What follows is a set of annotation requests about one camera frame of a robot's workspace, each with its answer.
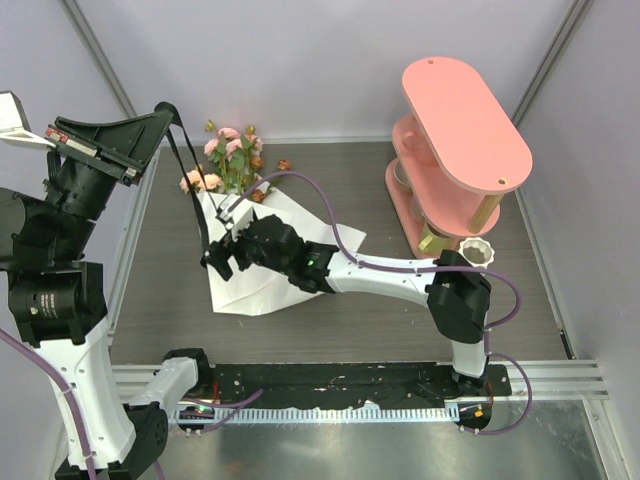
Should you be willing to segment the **white wrapping paper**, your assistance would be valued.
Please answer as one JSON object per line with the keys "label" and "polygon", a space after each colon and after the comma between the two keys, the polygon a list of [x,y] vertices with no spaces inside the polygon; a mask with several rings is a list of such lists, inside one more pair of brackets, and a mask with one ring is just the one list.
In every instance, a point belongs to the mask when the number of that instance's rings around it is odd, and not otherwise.
{"label": "white wrapping paper", "polygon": [[[277,215],[284,223],[291,225],[305,240],[337,245],[330,223],[325,223],[291,197],[274,189],[262,204],[254,210],[258,218],[270,214]],[[198,193],[203,207],[210,240],[223,234],[223,227],[215,218],[211,200],[204,192]],[[358,251],[367,234],[351,226],[338,224],[341,240],[351,251]],[[212,308],[215,313],[244,316],[261,316],[305,302],[321,293],[310,294],[291,285],[287,277],[252,265],[240,271],[234,258],[229,259],[233,276],[224,281],[217,272],[207,266]]]}

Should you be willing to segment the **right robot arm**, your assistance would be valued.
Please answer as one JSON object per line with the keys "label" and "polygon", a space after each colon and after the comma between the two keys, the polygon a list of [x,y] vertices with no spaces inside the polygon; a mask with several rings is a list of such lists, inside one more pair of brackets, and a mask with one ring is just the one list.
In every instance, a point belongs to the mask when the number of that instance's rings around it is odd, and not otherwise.
{"label": "right robot arm", "polygon": [[488,381],[484,332],[492,287],[456,251],[424,261],[358,255],[306,240],[275,215],[250,215],[239,226],[225,223],[201,262],[224,280],[258,266],[309,294],[369,293],[424,307],[451,343],[455,389],[472,395]]}

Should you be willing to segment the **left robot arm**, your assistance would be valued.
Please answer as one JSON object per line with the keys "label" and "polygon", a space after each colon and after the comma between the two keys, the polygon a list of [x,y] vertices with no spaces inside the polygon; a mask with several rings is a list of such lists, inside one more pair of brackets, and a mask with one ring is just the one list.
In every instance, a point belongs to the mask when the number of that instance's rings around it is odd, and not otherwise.
{"label": "left robot arm", "polygon": [[85,247],[117,185],[139,183],[160,143],[181,122],[166,102],[112,123],[58,118],[34,134],[20,100],[1,96],[1,138],[45,151],[46,195],[1,192],[1,268],[18,334],[11,347],[40,367],[68,439],[59,479],[137,479],[162,455],[169,415],[187,395],[205,397],[213,375],[200,348],[173,350],[143,391],[122,401],[109,356],[103,267]]}

